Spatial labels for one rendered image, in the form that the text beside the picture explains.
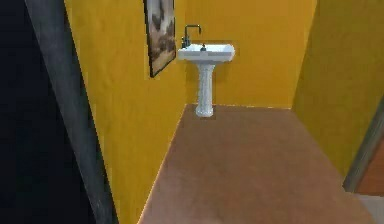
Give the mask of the black sink faucet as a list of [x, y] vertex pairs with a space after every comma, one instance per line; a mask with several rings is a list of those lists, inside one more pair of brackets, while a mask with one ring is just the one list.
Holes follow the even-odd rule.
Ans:
[[182, 47], [187, 48], [191, 45], [191, 39], [188, 35], [189, 28], [197, 28], [199, 32], [202, 32], [202, 28], [199, 24], [188, 24], [184, 28], [184, 36], [182, 37]]

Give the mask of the brown wooden room door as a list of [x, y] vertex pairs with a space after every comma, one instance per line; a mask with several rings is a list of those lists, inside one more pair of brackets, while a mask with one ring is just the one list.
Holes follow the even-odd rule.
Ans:
[[384, 197], [384, 95], [344, 179], [346, 192]]

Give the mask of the white pedestal sink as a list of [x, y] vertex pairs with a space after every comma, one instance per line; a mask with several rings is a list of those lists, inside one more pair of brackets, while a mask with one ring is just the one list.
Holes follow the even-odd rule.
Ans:
[[205, 45], [207, 51], [200, 51], [202, 44], [191, 44], [177, 51], [179, 60], [195, 64], [199, 72], [198, 103], [195, 109], [198, 117], [213, 115], [213, 71], [218, 64], [230, 62], [235, 56], [235, 48], [231, 44]]

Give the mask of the framed brown wall picture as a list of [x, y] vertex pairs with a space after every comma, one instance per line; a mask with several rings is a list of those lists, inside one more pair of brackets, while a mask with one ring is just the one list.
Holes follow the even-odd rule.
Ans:
[[175, 0], [143, 0], [150, 77], [176, 57]]

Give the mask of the grey door frame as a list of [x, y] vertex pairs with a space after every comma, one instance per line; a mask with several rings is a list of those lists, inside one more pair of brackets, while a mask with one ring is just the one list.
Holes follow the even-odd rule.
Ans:
[[119, 224], [64, 0], [24, 0], [96, 224]]

